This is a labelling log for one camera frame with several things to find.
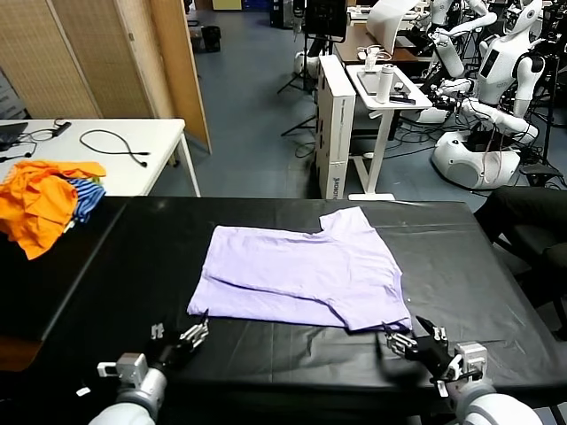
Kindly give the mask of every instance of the white table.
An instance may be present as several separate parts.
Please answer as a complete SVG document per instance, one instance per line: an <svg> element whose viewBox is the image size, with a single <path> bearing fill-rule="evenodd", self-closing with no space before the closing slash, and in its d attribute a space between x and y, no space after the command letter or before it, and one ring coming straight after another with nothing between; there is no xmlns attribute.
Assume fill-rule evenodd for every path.
<svg viewBox="0 0 567 425"><path fill-rule="evenodd" d="M0 164L0 182L8 174L14 164L22 159L49 161L84 162L95 161L106 170L102 179L107 196L135 197L145 196L158 180L168 159L176 152L188 179L192 182L195 194L200 197L195 169L191 161L189 148L183 129L184 120L68 120L69 127L62 135L37 144L32 158L16 158ZM0 126L28 122L26 132L41 128L53 128L53 120L0 120ZM136 156L148 164L142 167L129 155L108 155L92 151L79 143L79 137L86 131L104 129L112 131L126 139L133 152L147 151L150 155ZM47 133L36 135L44 138ZM123 152L127 148L113 135L94 133L84 137L86 143L100 151ZM0 152L0 156L23 155L33 149L31 144L22 144L8 151Z"/></svg>
<svg viewBox="0 0 567 425"><path fill-rule="evenodd" d="M375 66L375 69L379 73L381 66ZM380 174L382 160L384 159L384 151L388 142L388 133L392 124L394 111L419 110L432 107L432 104L427 96L424 95L421 90L402 71L400 71L398 67L395 68L395 74L398 76L398 78L400 78L401 82L403 82L406 88L409 90L408 97L410 99L414 99L416 101L416 104L402 104L398 102L386 102L384 104L380 104L376 101L376 96L369 95L364 89L364 86L362 86L357 73L363 70L364 65L350 65L346 67L346 73L350 77L354 88L362 99L362 102L370 111L381 112L382 120L380 121L380 127L378 129L378 136L376 139L376 144L374 146L370 171L368 172L366 170L363 157L352 157L354 165L356 166L356 172L358 173L358 176L361 179L362 187L364 188L364 195L355 195L352 197L349 196L349 199L352 200L371 200L375 198L374 195L376 194L376 183L378 181L378 175Z"/></svg>
<svg viewBox="0 0 567 425"><path fill-rule="evenodd" d="M369 20L369 15L370 15L369 11L371 9L372 9L371 7L362 6L360 8L360 12L358 12L356 6L348 6L346 8L346 13L348 13L349 25L353 26L355 24L365 24L366 21ZM411 29L414 26L412 21L417 18L419 18L419 15L416 12L413 11L408 12L406 16L404 16L404 18L401 20L398 31Z"/></svg>

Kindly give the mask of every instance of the black tablecloth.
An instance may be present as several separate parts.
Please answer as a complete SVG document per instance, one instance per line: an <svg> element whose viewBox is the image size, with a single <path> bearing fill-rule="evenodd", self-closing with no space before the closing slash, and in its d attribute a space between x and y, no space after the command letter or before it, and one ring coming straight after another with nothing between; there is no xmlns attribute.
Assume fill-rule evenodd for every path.
<svg viewBox="0 0 567 425"><path fill-rule="evenodd" d="M127 202L127 198L107 198L89 225L62 235L53 249L32 261L0 233L5 279L0 284L0 335L32 341L47 336Z"/></svg>
<svg viewBox="0 0 567 425"><path fill-rule="evenodd" d="M445 326L452 344L486 346L498 390L533 406L564 398L556 342L465 204L291 199L129 200L30 370L41 377L36 389L45 393L57 380L74 390L97 385L96 364L143 350L153 323L168 317L189 326L184 311L216 225L317 232L319 216L354 205L398 261L412 315ZM217 318L210 332L172 380L167 404L415 413L437 399L427 382L402 390L384 379L373 333Z"/></svg>

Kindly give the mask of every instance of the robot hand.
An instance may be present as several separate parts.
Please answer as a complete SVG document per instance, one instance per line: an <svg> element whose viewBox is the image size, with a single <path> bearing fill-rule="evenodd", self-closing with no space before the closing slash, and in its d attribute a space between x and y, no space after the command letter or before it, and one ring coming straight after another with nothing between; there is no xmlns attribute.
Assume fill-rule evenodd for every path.
<svg viewBox="0 0 567 425"><path fill-rule="evenodd" d="M444 328L417 316L428 336L415 339L386 328L388 346L397 355L420 361L431 372L441 396L449 396L458 423L469 425L541 425L540 417L527 405L496 390L485 379L488 352L478 343L457 344L448 353Z"/></svg>
<svg viewBox="0 0 567 425"><path fill-rule="evenodd" d="M428 336L412 339L387 328L386 341L400 357L423 363L441 397L448 396L447 383L482 379L486 371L486 348L479 344L458 344L454 356L451 356L445 328L439 328L423 317L416 318Z"/></svg>
<svg viewBox="0 0 567 425"><path fill-rule="evenodd" d="M151 340L158 345L159 355L150 367L144 354L130 352L116 362L99 363L99 376L118 377L121 387L116 404L101 412L90 425L154 425L167 375L184 365L208 335L207 313L185 332L168 333L160 323L151 327Z"/></svg>

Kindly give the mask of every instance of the lavender t-shirt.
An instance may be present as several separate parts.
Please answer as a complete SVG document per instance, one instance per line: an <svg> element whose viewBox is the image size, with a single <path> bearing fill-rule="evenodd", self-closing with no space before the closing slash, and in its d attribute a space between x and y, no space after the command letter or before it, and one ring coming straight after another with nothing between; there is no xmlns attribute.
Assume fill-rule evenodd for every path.
<svg viewBox="0 0 567 425"><path fill-rule="evenodd" d="M410 329L400 268L361 208L320 222L315 234L218 226L188 313Z"/></svg>

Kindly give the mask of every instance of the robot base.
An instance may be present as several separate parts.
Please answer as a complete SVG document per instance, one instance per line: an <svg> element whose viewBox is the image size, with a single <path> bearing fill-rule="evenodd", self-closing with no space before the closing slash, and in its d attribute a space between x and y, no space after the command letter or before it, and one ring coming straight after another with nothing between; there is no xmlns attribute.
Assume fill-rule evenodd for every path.
<svg viewBox="0 0 567 425"><path fill-rule="evenodd" d="M496 189L509 182L520 163L514 151L471 152L464 131L439 138L431 162L449 181L473 190Z"/></svg>

